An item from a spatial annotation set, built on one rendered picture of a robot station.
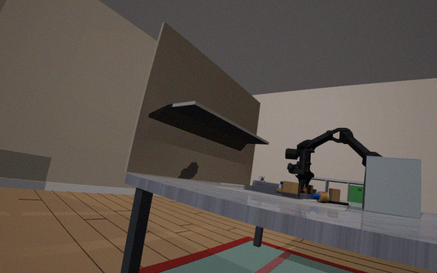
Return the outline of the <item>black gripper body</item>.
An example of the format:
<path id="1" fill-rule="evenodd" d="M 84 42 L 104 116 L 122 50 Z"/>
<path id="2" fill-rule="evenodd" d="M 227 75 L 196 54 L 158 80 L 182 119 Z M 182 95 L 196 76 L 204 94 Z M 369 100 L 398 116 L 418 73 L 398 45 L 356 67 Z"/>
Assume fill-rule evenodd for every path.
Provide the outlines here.
<path id="1" fill-rule="evenodd" d="M 310 160 L 299 160 L 299 169 L 293 169 L 293 174 L 298 174 L 300 176 L 314 177 L 314 174 L 310 171 Z"/>

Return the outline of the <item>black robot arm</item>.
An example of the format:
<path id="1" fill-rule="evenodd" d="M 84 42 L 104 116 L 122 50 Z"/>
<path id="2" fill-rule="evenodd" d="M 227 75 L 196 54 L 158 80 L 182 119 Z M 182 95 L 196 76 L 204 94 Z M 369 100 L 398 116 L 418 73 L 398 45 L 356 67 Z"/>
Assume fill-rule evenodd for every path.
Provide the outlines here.
<path id="1" fill-rule="evenodd" d="M 336 139 L 333 137 L 333 134 L 336 132 L 340 132 L 340 138 Z M 336 143 L 344 143 L 350 145 L 350 147 L 355 150 L 362 158 L 362 165 L 366 165 L 366 156 L 379 156 L 380 154 L 376 152 L 370 152 L 367 148 L 365 148 L 359 141 L 357 141 L 353 133 L 348 128 L 337 128 L 335 130 L 327 130 L 326 133 L 316 137 L 312 140 L 305 140 L 302 143 L 297 145 L 297 149 L 286 149 L 285 158 L 286 159 L 295 159 L 297 160 L 300 156 L 300 159 L 310 160 L 311 161 L 311 153 L 315 153 L 315 148 L 329 140 L 332 140 Z M 292 165 L 288 164 L 288 172 L 292 174 L 293 169 L 299 169 L 299 163 Z"/>

